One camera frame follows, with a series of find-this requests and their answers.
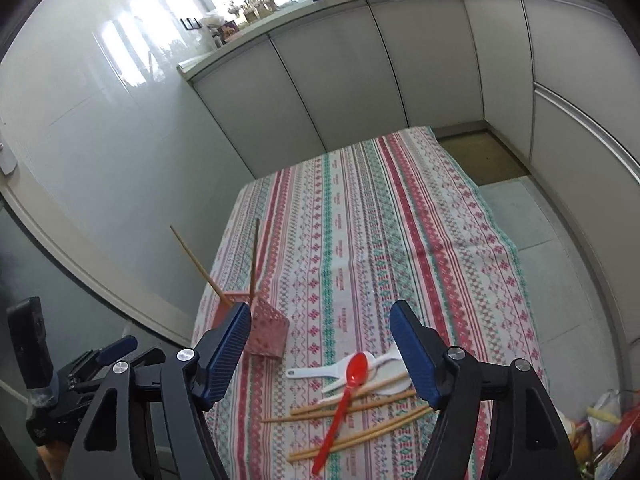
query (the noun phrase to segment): small basket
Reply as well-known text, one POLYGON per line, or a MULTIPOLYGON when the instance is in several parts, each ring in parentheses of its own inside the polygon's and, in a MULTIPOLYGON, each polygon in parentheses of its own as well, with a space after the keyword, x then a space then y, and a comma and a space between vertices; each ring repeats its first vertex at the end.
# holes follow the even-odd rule
MULTIPOLYGON (((226 292, 225 295, 233 302, 249 303, 249 294, 246 292, 226 292)), ((282 359, 289 333, 289 318, 273 308, 263 292, 256 292, 254 304, 249 306, 251 307, 251 333, 244 351, 252 355, 282 359)), ((223 308, 218 302, 212 324, 214 328, 222 322, 227 312, 228 309, 223 308)))

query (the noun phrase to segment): metal screw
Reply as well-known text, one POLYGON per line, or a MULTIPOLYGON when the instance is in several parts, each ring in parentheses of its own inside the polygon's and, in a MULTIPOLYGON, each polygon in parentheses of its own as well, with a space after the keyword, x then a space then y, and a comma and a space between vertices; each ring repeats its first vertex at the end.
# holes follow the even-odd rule
POLYGON ((117 373, 117 374, 126 372, 128 368, 129 368, 129 363, 127 363, 126 361, 118 361, 116 364, 113 365, 113 371, 114 373, 117 373))
POLYGON ((465 351, 459 346, 452 346, 447 350, 447 355, 456 361, 460 361, 460 359, 465 358, 465 351))
POLYGON ((188 361, 196 355, 196 352, 191 350, 191 348, 183 348, 178 352, 178 361, 188 361))
POLYGON ((521 372, 528 372, 531 370, 531 363, 526 359, 516 359, 516 368, 521 372))

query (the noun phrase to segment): tile floor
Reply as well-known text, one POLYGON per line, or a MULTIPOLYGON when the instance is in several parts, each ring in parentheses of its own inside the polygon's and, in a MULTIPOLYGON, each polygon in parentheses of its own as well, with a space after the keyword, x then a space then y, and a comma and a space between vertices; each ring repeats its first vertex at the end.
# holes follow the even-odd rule
POLYGON ((581 419, 618 388, 611 332, 596 286, 563 222, 530 176, 481 186, 497 224, 518 248, 550 394, 581 419))

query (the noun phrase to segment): striped tablecloth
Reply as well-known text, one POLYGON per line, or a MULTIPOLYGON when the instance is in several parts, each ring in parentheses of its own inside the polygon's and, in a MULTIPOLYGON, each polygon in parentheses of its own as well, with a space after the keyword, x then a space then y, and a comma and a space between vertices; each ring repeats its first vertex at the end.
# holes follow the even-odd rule
MULTIPOLYGON (((207 414, 232 479, 307 479, 292 450, 320 444, 330 420, 262 424, 321 398, 322 380, 288 380, 289 367, 331 364, 353 351, 385 352, 388 312, 407 300, 447 344, 477 359, 528 359, 544 379, 514 245, 478 188, 429 128, 409 128, 327 153, 248 184, 230 216, 211 275, 247 290, 260 218, 258 287, 290 319, 284 359, 244 354, 225 399, 207 414)), ((210 327, 202 297, 193 333, 210 327)), ((354 413, 341 436, 405 413, 413 399, 354 413)), ((428 415, 386 437, 332 454, 331 479, 412 478, 435 422, 428 415)), ((469 478, 478 478, 490 408, 482 404, 469 478)))

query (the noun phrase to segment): cabinet door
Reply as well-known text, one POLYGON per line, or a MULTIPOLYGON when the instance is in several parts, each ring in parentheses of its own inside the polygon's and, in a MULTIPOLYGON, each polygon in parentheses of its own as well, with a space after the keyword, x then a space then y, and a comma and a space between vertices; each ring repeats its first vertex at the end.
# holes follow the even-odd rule
POLYGON ((596 0, 523 0, 535 80, 568 99, 640 158, 640 57, 596 0))
POLYGON ((533 70, 521 0, 465 0, 476 42, 484 118, 529 158, 533 70))
POLYGON ((482 120, 478 62, 462 0, 370 0, 410 126, 482 120))
POLYGON ((631 342, 640 336, 640 168, 579 110, 544 95, 536 91, 532 166, 587 238, 631 342))
POLYGON ((407 126, 369 7, 344 7, 271 35, 327 150, 407 126))
POLYGON ((194 86, 254 177, 324 153, 268 38, 238 50, 194 86))

